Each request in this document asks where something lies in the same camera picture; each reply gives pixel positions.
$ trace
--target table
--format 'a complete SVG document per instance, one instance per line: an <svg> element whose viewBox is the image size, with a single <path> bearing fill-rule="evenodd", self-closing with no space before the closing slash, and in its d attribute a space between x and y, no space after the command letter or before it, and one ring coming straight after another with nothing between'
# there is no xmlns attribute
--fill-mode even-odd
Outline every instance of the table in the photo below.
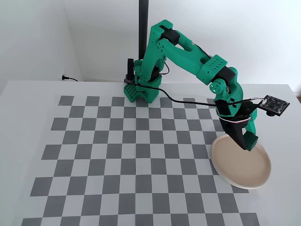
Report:
<svg viewBox="0 0 301 226"><path fill-rule="evenodd" d="M11 225L14 209L50 103L56 95L123 95L123 83L10 81L0 97L0 224ZM267 94L291 103L281 117L258 111L255 121L259 143L272 163L267 183L251 190L250 210L261 226L299 225L301 166L299 159L301 105L288 85L242 85L245 98ZM214 97L202 84L162 84L171 96Z"/></svg>

